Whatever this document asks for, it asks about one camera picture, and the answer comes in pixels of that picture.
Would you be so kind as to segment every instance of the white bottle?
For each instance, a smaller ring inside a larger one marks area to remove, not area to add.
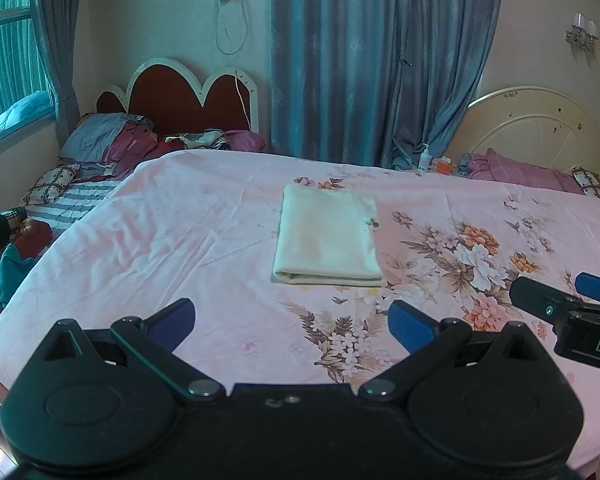
[[[431,155],[429,155],[429,145],[425,144],[424,151],[420,155],[420,161],[418,163],[419,171],[429,171],[431,165]]]

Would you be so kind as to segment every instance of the pink floral bedsheet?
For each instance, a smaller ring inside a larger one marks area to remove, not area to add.
[[[372,194],[379,288],[272,283],[286,184]],[[398,173],[214,150],[144,163],[67,230],[0,316],[0,382],[9,388],[58,319],[102,328],[191,298],[196,328],[176,355],[236,382],[349,383],[403,359],[386,310],[402,298],[474,330],[524,320],[547,349],[550,327],[512,306],[520,275],[574,294],[600,276],[600,200],[437,174]],[[556,357],[585,427],[571,457],[600,450],[600,370]]]

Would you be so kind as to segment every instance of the window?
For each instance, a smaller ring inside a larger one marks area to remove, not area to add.
[[[0,0],[0,140],[51,111],[29,0]]]

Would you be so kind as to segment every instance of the gray curtain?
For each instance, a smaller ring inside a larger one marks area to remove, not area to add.
[[[64,145],[80,119],[75,96],[74,40],[80,0],[31,0],[38,51],[56,101],[58,142]]]
[[[274,150],[407,167],[446,148],[500,0],[273,0]]]
[[[389,121],[394,164],[440,156],[470,104],[493,42],[500,0],[409,0]]]
[[[272,147],[373,165],[399,70],[399,0],[272,1]]]

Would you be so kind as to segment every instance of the lamp shade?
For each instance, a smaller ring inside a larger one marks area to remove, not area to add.
[[[587,19],[584,14],[576,12],[573,15],[573,26],[578,28],[585,28],[587,26]]]
[[[598,37],[598,24],[593,20],[589,20],[587,22],[587,34],[593,36],[594,38]]]

